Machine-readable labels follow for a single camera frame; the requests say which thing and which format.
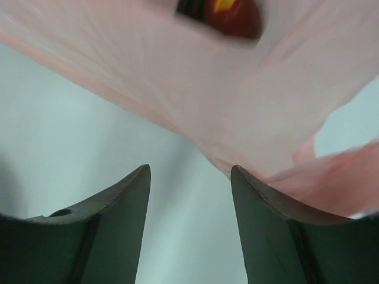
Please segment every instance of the red item inside bag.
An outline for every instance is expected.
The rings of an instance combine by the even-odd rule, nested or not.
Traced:
[[[204,22],[226,36],[257,39],[262,20],[253,0],[206,0]]]

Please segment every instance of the dark green plastic part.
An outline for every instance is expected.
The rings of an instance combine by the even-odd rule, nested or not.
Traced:
[[[135,283],[149,192],[141,166],[50,217],[0,215],[0,283]]]
[[[302,204],[241,167],[232,191],[249,284],[378,284],[379,218]]]
[[[179,0],[176,12],[202,22],[206,0]]]

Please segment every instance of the small hole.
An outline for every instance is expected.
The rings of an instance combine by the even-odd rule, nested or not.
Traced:
[[[55,213],[52,213],[50,215],[50,217],[60,217],[60,216],[66,216],[66,215],[69,215],[72,213],[72,210],[70,209],[62,209],[62,210],[58,210],[57,212]]]

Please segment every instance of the yellow label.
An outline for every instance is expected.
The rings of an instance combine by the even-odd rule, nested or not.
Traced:
[[[216,0],[216,3],[213,7],[213,12],[223,12],[229,10],[233,4],[236,2],[236,0]]]

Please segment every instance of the pink plastic bag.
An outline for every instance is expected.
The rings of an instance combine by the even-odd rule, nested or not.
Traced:
[[[0,0],[0,40],[190,138],[226,175],[239,164],[339,215],[379,206],[379,143],[315,160],[312,139],[379,74],[379,1],[259,3],[254,45],[174,17],[174,0]]]

